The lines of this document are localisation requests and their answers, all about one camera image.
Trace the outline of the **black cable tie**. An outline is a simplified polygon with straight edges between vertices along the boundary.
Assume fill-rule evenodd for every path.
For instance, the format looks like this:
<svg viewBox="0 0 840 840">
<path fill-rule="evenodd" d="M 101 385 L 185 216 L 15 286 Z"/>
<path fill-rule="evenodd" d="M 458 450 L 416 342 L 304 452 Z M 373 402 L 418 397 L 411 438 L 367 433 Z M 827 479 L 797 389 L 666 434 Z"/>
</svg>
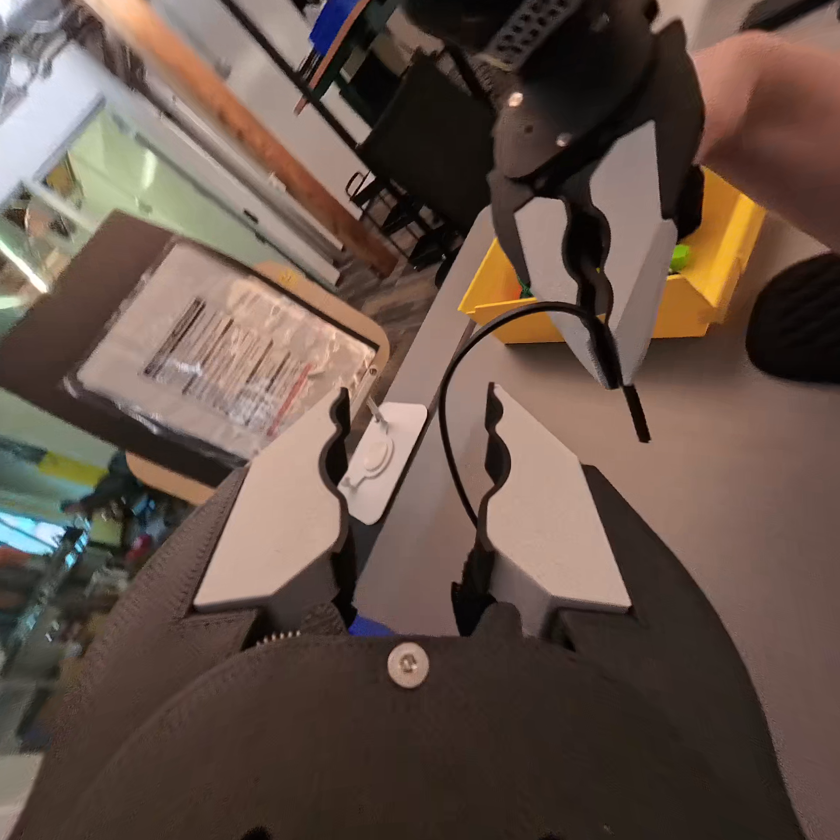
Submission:
<svg viewBox="0 0 840 840">
<path fill-rule="evenodd" d="M 469 500 L 464 483 L 460 477 L 459 468 L 457 466 L 455 454 L 450 442 L 447 419 L 447 398 L 449 387 L 460 364 L 466 359 L 469 352 L 472 351 L 482 340 L 488 338 L 493 333 L 499 331 L 510 323 L 539 313 L 567 314 L 581 322 L 594 342 L 595 360 L 600 365 L 606 378 L 605 388 L 607 390 L 621 389 L 625 398 L 626 406 L 633 421 L 633 428 L 637 436 L 637 440 L 641 444 L 648 444 L 651 440 L 648 422 L 641 400 L 638 396 L 636 386 L 633 383 L 626 384 L 624 382 L 616 342 L 611 330 L 603 320 L 594 315 L 592 311 L 587 311 L 580 306 L 560 301 L 537 301 L 524 305 L 518 309 L 502 313 L 488 322 L 487 325 L 479 328 L 455 353 L 454 357 L 449 362 L 445 373 L 443 374 L 438 389 L 437 421 L 448 471 L 453 480 L 461 506 L 464 509 L 469 521 L 475 527 L 478 526 L 478 516 Z"/>
</svg>

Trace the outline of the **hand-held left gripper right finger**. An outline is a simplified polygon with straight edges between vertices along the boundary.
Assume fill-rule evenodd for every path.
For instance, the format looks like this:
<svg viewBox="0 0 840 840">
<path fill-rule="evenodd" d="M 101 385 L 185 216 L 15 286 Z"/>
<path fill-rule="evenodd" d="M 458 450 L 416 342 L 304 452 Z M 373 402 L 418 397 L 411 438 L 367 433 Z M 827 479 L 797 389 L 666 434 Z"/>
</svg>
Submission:
<svg viewBox="0 0 840 840">
<path fill-rule="evenodd" d="M 488 593 L 523 627 L 559 610 L 615 615 L 632 602 L 583 465 L 501 385 L 489 383 L 485 471 L 476 536 L 489 556 Z"/>
</svg>

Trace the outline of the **yellow plastic bin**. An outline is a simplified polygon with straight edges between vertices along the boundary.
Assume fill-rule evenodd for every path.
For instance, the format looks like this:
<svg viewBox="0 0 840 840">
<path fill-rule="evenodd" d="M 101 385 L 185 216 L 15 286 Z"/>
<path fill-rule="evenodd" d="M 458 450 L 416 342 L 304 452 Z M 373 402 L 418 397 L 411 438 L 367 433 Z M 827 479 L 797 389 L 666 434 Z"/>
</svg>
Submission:
<svg viewBox="0 0 840 840">
<path fill-rule="evenodd" d="M 732 295 L 747 269 L 766 216 L 765 210 L 717 173 L 703 169 L 701 224 L 681 243 L 691 261 L 669 275 L 658 310 L 654 339 L 701 338 L 725 321 Z M 497 238 L 479 263 L 458 311 L 482 327 L 502 313 L 535 300 L 525 297 Z"/>
</svg>

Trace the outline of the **blue storage bin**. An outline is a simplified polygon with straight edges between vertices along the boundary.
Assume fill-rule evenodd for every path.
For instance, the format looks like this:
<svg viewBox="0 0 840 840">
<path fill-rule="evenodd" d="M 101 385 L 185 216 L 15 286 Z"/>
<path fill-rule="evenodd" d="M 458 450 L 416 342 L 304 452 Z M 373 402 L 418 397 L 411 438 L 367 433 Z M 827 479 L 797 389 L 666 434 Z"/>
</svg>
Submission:
<svg viewBox="0 0 840 840">
<path fill-rule="evenodd" d="M 319 2 L 311 22 L 309 41 L 313 51 L 324 58 L 331 49 L 339 32 L 351 16 L 357 1 Z"/>
</svg>

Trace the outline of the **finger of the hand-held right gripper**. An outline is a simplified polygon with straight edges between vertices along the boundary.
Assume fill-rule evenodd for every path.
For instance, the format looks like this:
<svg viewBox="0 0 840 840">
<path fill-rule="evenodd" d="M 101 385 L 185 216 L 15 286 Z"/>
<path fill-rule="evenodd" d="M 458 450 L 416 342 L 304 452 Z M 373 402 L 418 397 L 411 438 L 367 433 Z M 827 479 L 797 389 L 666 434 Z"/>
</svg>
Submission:
<svg viewBox="0 0 840 840">
<path fill-rule="evenodd" d="M 591 196 L 538 196 L 514 219 L 534 297 L 585 312 L 582 317 L 552 311 L 549 318 L 598 384 L 622 387 L 614 333 L 623 315 L 624 288 L 607 269 L 612 240 L 603 212 Z"/>
<path fill-rule="evenodd" d="M 660 205 L 654 121 L 614 143 L 591 175 L 590 195 L 609 230 L 604 271 L 612 287 L 612 310 L 607 324 L 623 384 L 631 385 L 653 338 L 677 244 L 676 224 L 663 218 Z"/>
</svg>

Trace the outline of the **wooden support post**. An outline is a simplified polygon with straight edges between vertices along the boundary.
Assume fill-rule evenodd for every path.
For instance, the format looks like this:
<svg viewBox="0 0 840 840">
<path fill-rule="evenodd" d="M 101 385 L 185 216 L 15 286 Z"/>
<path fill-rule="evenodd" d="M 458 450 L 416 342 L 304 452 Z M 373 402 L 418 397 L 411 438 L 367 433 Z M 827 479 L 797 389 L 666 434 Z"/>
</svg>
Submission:
<svg viewBox="0 0 840 840">
<path fill-rule="evenodd" d="M 235 95 L 205 59 L 142 1 L 81 3 L 123 43 L 182 94 L 241 151 L 274 175 L 318 222 L 380 278 L 393 273 L 397 257 L 299 162 L 273 132 Z"/>
</svg>

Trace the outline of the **white board stand base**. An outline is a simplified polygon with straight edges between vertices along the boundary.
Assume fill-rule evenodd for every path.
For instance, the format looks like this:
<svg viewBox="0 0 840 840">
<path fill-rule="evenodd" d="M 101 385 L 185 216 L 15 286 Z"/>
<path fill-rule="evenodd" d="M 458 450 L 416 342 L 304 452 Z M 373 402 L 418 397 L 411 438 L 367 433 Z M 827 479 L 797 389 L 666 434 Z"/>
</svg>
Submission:
<svg viewBox="0 0 840 840">
<path fill-rule="evenodd" d="M 350 394 L 351 419 L 367 406 L 371 417 L 354 445 L 347 444 L 348 467 L 339 483 L 349 514 L 366 526 L 385 515 L 428 419 L 423 404 L 370 398 L 364 385 Z"/>
</svg>

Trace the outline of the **instruction sheet display board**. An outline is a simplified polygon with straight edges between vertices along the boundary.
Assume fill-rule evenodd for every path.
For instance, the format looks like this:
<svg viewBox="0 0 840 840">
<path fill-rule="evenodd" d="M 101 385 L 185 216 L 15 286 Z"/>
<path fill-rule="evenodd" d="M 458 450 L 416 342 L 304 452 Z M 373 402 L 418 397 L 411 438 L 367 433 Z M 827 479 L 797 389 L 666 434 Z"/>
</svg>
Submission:
<svg viewBox="0 0 840 840">
<path fill-rule="evenodd" d="M 337 389 L 353 419 L 390 356 L 294 269 L 113 211 L 2 336 L 2 392 L 215 487 Z"/>
</svg>

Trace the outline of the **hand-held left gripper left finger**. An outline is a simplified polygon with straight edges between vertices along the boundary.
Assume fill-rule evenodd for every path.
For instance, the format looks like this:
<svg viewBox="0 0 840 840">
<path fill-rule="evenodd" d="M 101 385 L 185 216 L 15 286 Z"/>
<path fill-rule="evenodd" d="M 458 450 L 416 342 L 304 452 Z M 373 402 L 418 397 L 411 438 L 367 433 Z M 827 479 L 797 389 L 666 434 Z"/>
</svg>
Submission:
<svg viewBox="0 0 840 840">
<path fill-rule="evenodd" d="M 297 631 L 333 604 L 350 626 L 357 582 L 348 504 L 350 395 L 333 389 L 249 464 L 193 597 L 198 613 L 257 609 L 273 629 Z"/>
</svg>

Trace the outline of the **black office chair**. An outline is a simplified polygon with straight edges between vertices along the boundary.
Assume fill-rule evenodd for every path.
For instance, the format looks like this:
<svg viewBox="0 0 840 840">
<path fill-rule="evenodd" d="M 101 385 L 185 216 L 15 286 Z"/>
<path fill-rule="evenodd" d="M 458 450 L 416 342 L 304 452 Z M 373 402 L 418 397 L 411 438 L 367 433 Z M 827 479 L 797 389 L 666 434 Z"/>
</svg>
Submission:
<svg viewBox="0 0 840 840">
<path fill-rule="evenodd" d="M 357 153 L 345 192 L 415 270 L 449 266 L 490 204 L 491 105 L 417 51 Z"/>
</svg>

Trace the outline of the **person's right forearm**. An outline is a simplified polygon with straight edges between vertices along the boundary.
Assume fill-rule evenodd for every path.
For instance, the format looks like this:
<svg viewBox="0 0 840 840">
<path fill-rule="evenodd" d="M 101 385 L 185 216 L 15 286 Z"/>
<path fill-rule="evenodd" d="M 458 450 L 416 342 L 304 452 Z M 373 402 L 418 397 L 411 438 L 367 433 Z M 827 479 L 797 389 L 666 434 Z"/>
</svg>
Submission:
<svg viewBox="0 0 840 840">
<path fill-rule="evenodd" d="M 696 163 L 837 254 L 838 53 L 749 31 L 691 58 L 705 107 Z"/>
</svg>

